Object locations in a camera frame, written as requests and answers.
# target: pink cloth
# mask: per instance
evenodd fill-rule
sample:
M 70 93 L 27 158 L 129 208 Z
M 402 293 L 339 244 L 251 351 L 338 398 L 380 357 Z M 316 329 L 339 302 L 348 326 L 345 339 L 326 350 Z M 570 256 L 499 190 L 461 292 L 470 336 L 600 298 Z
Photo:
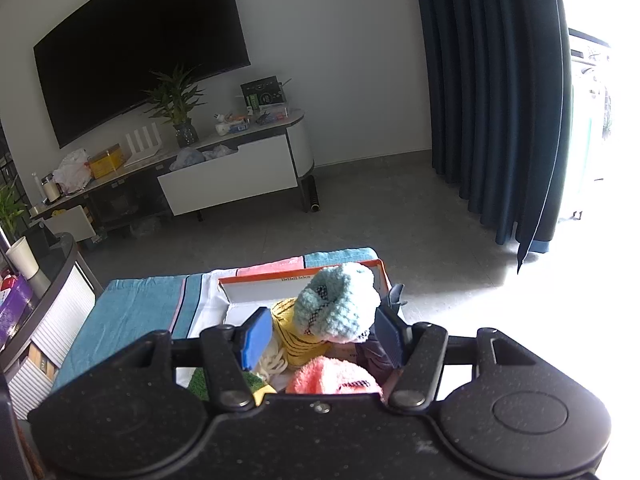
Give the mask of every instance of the pink cloth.
M 236 276 L 254 276 L 256 274 L 267 274 L 269 272 L 282 272 L 283 270 L 298 270 L 305 268 L 305 259 L 302 256 L 287 258 L 278 262 L 254 265 L 253 267 L 243 267 L 236 271 Z
M 382 389 L 364 368 L 348 361 L 320 356 L 298 370 L 288 394 L 380 394 Z

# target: white wall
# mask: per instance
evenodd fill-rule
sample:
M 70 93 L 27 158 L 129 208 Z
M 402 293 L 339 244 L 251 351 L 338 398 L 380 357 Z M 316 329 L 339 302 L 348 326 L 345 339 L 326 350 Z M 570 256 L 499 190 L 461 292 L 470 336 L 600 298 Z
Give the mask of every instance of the white wall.
M 0 120 L 31 200 L 69 151 L 89 154 L 148 122 L 143 109 L 59 149 L 33 45 L 88 0 L 0 0 Z M 277 75 L 306 110 L 317 165 L 430 147 L 428 82 L 417 0 L 236 0 L 252 65 L 202 83 L 201 136 L 212 113 L 242 107 L 240 83 Z M 171 136 L 171 126 L 162 135 Z

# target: black tv screen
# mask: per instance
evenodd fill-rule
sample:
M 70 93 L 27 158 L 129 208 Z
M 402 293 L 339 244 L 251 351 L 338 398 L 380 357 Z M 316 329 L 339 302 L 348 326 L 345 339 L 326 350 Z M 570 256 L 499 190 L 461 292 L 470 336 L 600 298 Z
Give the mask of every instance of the black tv screen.
M 144 102 L 150 70 L 249 64 L 236 0 L 90 0 L 33 51 L 60 147 Z

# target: screw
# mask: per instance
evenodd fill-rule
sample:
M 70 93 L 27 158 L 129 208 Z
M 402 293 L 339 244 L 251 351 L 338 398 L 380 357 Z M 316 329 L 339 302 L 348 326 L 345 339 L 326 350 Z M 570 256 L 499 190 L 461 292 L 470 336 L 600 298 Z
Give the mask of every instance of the screw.
M 331 406 L 329 406 L 326 402 L 321 402 L 320 400 L 316 400 L 311 405 L 316 413 L 328 413 L 331 410 Z
M 415 390 L 398 390 L 391 394 L 389 403 L 396 408 L 411 409 L 417 408 L 426 402 L 424 395 Z
M 218 397 L 220 404 L 230 409 L 244 408 L 251 402 L 251 397 L 239 390 L 228 390 L 222 392 Z

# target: floor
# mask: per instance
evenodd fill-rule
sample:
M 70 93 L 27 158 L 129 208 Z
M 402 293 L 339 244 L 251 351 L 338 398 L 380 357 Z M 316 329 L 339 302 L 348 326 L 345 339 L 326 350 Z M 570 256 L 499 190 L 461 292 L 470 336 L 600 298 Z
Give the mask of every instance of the floor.
M 619 188 L 601 183 L 583 220 L 561 222 L 552 251 L 530 255 L 517 274 L 517 243 L 496 245 L 429 156 L 319 168 L 318 213 L 300 211 L 287 190 L 210 208 L 203 222 L 175 218 L 147 237 L 111 237 L 86 259 L 106 284 L 372 247 L 391 281 L 406 285 L 408 321 L 435 322 L 455 335 L 492 326 L 597 394 L 615 429 L 598 475 L 617 478 L 631 456 L 633 439 L 625 436 L 634 428 L 621 402 L 632 391 L 624 359 L 640 305 L 638 266 L 626 246 L 633 241 L 622 236 L 628 219 L 613 192 Z M 468 379 L 469 370 L 447 372 L 442 394 Z

